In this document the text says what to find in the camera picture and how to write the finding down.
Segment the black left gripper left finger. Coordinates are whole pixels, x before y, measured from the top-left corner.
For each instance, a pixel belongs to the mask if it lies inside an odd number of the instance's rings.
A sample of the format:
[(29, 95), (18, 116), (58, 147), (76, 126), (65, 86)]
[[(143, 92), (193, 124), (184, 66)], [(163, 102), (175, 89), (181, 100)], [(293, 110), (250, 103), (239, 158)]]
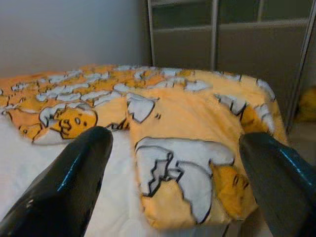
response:
[(10, 208), (2, 237), (82, 237), (98, 199), (113, 135), (92, 127), (70, 142)]

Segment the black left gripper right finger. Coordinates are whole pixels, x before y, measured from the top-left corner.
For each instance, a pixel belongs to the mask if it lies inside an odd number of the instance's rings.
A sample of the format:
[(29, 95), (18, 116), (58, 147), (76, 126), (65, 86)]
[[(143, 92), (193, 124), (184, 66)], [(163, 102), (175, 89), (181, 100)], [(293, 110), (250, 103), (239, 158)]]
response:
[(242, 135), (242, 164), (275, 237), (316, 235), (316, 169), (267, 133)]

